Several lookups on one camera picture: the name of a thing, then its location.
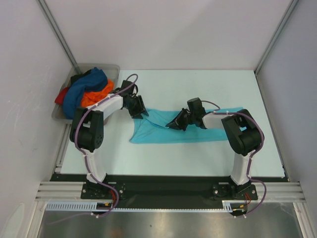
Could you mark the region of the light blue t-shirt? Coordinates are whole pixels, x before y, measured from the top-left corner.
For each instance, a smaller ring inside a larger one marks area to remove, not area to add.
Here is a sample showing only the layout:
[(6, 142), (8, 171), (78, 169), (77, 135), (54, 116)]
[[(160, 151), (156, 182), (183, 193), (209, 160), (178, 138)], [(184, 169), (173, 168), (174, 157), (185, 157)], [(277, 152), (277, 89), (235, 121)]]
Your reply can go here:
[(186, 130), (174, 130), (166, 127), (178, 115), (178, 111), (161, 111), (147, 108), (148, 115), (134, 119), (134, 132), (130, 142), (134, 144), (175, 144), (226, 141), (224, 129), (201, 129), (195, 125)]

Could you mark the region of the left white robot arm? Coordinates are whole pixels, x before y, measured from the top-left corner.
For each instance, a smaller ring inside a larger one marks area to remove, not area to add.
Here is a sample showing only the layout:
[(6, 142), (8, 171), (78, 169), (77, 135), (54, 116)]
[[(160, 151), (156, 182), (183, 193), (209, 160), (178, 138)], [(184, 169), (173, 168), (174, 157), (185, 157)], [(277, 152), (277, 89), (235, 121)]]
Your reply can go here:
[(135, 81), (126, 79), (121, 87), (111, 91), (104, 99), (87, 108), (78, 107), (72, 121), (70, 141), (82, 153), (87, 180), (94, 183), (92, 192), (98, 198), (109, 194), (109, 185), (103, 182), (107, 172), (94, 153), (103, 143), (104, 120), (122, 109), (126, 109), (132, 119), (142, 119), (148, 115)]

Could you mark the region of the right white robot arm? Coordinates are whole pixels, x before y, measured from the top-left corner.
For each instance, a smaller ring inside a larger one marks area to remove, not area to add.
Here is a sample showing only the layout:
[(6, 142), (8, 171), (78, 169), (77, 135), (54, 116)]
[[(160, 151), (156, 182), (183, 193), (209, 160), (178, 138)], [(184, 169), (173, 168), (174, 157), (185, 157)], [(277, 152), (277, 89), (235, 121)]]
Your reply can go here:
[(233, 183), (229, 185), (228, 192), (232, 198), (240, 199), (246, 194), (245, 185), (252, 181), (253, 157), (264, 145), (263, 131), (247, 109), (221, 112), (217, 104), (200, 98), (188, 100), (187, 106), (166, 127), (185, 131), (189, 125), (195, 125), (201, 129), (224, 130), (235, 153), (230, 175)]

